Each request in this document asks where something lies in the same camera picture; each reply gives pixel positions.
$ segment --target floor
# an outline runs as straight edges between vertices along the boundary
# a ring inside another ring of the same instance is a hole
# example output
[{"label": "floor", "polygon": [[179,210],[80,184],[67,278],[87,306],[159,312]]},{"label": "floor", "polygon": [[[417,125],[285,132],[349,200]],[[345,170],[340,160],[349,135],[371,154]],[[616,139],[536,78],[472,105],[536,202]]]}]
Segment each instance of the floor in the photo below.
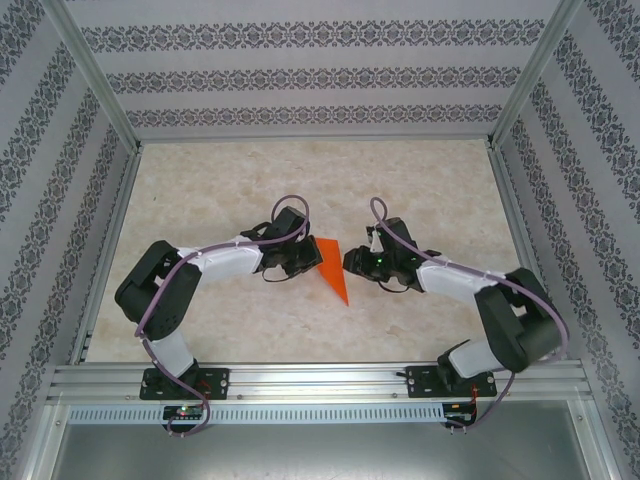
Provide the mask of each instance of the floor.
[{"label": "floor", "polygon": [[[366,243],[369,198],[381,196],[422,249],[494,271],[518,266],[484,143],[473,141],[261,142],[149,145],[100,308],[88,361],[147,361],[113,300],[148,246],[228,240],[269,219],[297,193],[311,232],[342,252]],[[483,336],[477,312],[444,296],[394,295],[345,273],[350,306],[317,271],[269,284],[258,275],[200,289],[181,325],[210,362],[434,360]]]}]

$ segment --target black joint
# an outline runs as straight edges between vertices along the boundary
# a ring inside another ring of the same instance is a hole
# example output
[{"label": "black joint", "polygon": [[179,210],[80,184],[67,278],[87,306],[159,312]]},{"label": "black joint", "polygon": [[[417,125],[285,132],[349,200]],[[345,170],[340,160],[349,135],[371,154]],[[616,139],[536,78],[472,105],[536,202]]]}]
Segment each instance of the black joint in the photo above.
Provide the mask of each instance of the black joint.
[{"label": "black joint", "polygon": [[[293,207],[283,208],[273,223],[265,222],[242,235],[252,240],[273,240],[289,235],[304,223],[305,216]],[[304,273],[322,263],[322,255],[313,235],[309,235],[311,225],[307,223],[302,238],[291,238],[284,242],[260,247],[263,253],[255,273],[281,266],[287,279]]]},{"label": "black joint", "polygon": [[[179,260],[178,250],[164,240],[149,247],[116,290],[115,301],[130,321],[140,323],[158,291],[156,279],[165,278]],[[149,340],[160,340],[178,328],[201,275],[198,267],[190,264],[176,272],[144,327]]]},{"label": "black joint", "polygon": [[[385,224],[395,235],[417,248],[402,219],[390,218]],[[369,246],[361,245],[345,254],[342,268],[372,282],[387,283],[391,277],[395,277],[400,285],[422,292],[416,271],[424,259],[396,241],[382,227],[366,227],[366,230],[369,243],[377,236],[383,251],[372,252]],[[440,255],[440,252],[431,250],[427,253],[431,256]]]},{"label": "black joint", "polygon": [[[506,278],[553,308],[531,271],[519,268]],[[507,370],[521,372],[560,345],[560,332],[553,318],[525,295],[494,285],[477,292],[475,299],[491,352]],[[524,311],[516,313],[515,309]]]}]

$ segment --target marble floor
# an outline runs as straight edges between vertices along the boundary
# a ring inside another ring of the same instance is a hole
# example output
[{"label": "marble floor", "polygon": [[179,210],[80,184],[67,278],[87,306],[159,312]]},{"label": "marble floor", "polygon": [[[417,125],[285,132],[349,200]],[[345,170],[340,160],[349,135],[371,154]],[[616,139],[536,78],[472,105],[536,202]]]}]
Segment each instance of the marble floor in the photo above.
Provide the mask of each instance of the marble floor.
[{"label": "marble floor", "polygon": [[[147,361],[134,324],[113,300],[148,246],[204,246],[269,219],[297,193],[312,233],[342,252],[366,243],[382,197],[422,249],[494,271],[518,265],[484,143],[473,141],[261,142],[145,147],[88,361]],[[269,284],[259,275],[200,289],[181,329],[199,361],[434,360],[483,336],[477,312],[439,295],[394,295],[346,273],[350,306],[313,270]]]}]

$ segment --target enclosure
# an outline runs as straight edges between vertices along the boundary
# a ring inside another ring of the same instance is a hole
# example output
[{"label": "enclosure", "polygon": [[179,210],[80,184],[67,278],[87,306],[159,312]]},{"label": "enclosure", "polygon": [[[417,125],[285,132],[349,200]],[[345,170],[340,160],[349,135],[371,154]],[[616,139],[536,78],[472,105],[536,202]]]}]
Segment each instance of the enclosure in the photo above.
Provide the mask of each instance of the enclosure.
[{"label": "enclosure", "polygon": [[[640,478],[636,7],[3,0],[0,478]],[[155,240],[233,238],[289,193],[343,253],[378,195],[421,248],[530,269],[568,358],[450,435],[396,373],[483,338],[473,309],[225,280],[184,327],[228,398],[167,438],[114,292]]]}]

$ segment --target robotic arm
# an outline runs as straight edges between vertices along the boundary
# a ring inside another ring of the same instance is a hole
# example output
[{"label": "robotic arm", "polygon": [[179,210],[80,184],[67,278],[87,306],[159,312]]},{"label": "robotic arm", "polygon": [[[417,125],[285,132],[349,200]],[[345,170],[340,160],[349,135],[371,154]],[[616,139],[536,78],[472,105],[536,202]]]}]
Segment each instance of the robotic arm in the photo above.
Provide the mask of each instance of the robotic arm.
[{"label": "robotic arm", "polygon": [[[400,218],[386,221],[387,227],[405,242],[417,247]],[[487,335],[486,340],[466,341],[438,358],[438,375],[449,390],[482,372],[507,369],[521,372],[560,345],[555,321],[537,303],[495,280],[447,267],[440,252],[427,250],[425,261],[396,241],[379,225],[367,227],[369,246],[345,254],[345,270],[384,283],[391,277],[401,285],[424,293],[440,293],[475,306]],[[532,272],[519,268],[511,273],[492,272],[535,293],[551,304]]]},{"label": "robotic arm", "polygon": [[[285,207],[273,222],[261,223],[233,238],[229,243],[236,246],[194,256],[177,270],[144,326],[151,351],[171,375],[190,386],[197,378],[197,361],[178,327],[198,287],[235,275],[264,274],[277,266],[290,279],[322,263],[315,238],[308,235],[308,223],[297,238],[269,245],[242,245],[284,237],[300,229],[304,219],[295,208]],[[130,321],[140,323],[161,282],[180,260],[194,252],[199,250],[175,248],[164,240],[149,247],[116,291],[116,303]]]}]

